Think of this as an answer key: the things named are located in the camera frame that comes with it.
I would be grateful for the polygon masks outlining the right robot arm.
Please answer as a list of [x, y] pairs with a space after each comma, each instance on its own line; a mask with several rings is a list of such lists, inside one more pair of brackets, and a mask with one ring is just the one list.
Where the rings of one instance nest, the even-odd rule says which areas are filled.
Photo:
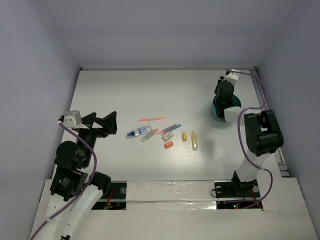
[[234, 94], [240, 72], [231, 70], [221, 76], [214, 90], [211, 115], [224, 123], [235, 123], [237, 132], [245, 130], [245, 141], [240, 141], [244, 159], [234, 171], [230, 181], [216, 182], [216, 198], [243, 198], [257, 186], [257, 175], [264, 162], [284, 144], [278, 120], [272, 110], [261, 107], [242, 107], [240, 99]]

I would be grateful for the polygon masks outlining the pink orange thin pen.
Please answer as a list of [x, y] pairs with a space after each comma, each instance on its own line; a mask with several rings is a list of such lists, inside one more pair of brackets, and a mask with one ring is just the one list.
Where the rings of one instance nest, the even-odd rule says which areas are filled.
[[151, 117], [151, 118], [142, 118], [139, 119], [138, 122], [150, 122], [150, 121], [160, 121], [165, 120], [165, 117]]

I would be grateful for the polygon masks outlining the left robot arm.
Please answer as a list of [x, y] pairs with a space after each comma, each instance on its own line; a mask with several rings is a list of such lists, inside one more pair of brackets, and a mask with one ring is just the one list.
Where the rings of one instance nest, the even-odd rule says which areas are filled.
[[38, 240], [76, 239], [92, 207], [111, 191], [111, 178], [97, 171], [94, 146], [98, 138], [116, 134], [116, 111], [103, 118], [95, 112], [81, 116], [78, 110], [68, 111], [57, 123], [76, 139], [57, 147], [46, 225]]

